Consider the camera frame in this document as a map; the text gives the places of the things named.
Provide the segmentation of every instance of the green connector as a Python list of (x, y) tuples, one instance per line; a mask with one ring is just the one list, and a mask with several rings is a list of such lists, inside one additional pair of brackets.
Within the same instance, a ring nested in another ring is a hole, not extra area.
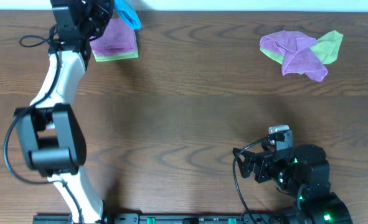
[(229, 218), (228, 224), (236, 224), (236, 218)]
[(146, 219), (146, 224), (155, 224), (156, 223), (156, 219), (155, 218), (147, 218)]

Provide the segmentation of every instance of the green led light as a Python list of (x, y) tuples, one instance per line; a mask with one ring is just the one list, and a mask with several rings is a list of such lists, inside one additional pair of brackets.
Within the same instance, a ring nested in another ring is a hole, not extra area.
[(327, 214), (327, 215), (324, 215), (323, 218), (325, 219), (325, 221), (329, 221), (331, 219), (331, 216)]

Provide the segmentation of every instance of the wooden table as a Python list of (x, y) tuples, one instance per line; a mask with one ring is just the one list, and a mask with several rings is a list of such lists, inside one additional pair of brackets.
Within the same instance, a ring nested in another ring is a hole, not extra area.
[[(289, 124), (295, 145), (322, 146), (332, 191), (355, 223), (368, 223), (368, 14), (313, 12), (140, 12), (139, 59), (96, 63), (80, 83), (74, 112), (87, 141), (94, 188), (114, 211), (241, 213), (231, 150)], [(7, 172), (2, 145), (16, 107), (37, 94), (47, 47), (25, 49), (23, 35), (47, 36), (50, 11), (0, 11), (0, 223), (36, 213), (68, 213), (53, 186)], [(344, 34), (322, 83), (281, 74), (259, 51), (263, 35), (299, 30)], [(12, 135), (11, 161), (28, 171)], [(250, 208), (277, 210), (293, 199), (273, 182), (239, 179)]]

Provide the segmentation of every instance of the green cloth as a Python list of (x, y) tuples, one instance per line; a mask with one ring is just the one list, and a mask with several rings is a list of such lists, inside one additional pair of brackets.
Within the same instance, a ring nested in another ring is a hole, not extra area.
[(138, 50), (134, 50), (132, 52), (115, 54), (115, 55), (97, 55), (94, 54), (95, 61), (97, 62), (108, 62), (111, 60), (123, 60), (129, 58), (138, 58)]
[[(342, 39), (343, 35), (333, 30), (319, 38), (316, 45), (310, 47), (310, 49), (323, 64), (327, 65), (337, 60)], [(284, 55), (269, 51), (263, 47), (260, 47), (260, 50), (270, 59), (280, 64), (283, 63)]]

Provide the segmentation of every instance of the folded cloth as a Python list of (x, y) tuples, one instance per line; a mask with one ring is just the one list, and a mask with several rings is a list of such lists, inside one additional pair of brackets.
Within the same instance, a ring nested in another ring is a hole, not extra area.
[(120, 18), (122, 18), (132, 29), (141, 28), (141, 21), (139, 20), (134, 7), (128, 2), (128, 0), (116, 0), (115, 10)]
[(328, 70), (310, 47), (315, 38), (298, 31), (279, 31), (261, 38), (260, 46), (273, 53), (283, 55), (282, 74), (305, 73), (307, 77), (321, 82)]
[(132, 52), (122, 53), (122, 54), (112, 54), (112, 55), (97, 55), (94, 54), (95, 60), (97, 62), (109, 62), (111, 60), (123, 60), (129, 58), (138, 58), (138, 50)]
[(94, 54), (122, 54), (137, 50), (135, 31), (120, 18), (111, 19), (103, 36), (90, 42)]
[[(343, 35), (333, 30), (319, 38), (316, 45), (310, 47), (310, 49), (319, 58), (322, 64), (328, 65), (337, 60), (342, 39)], [(260, 47), (260, 50), (270, 59), (280, 64), (283, 63), (284, 56), (282, 54), (274, 53), (263, 47)]]

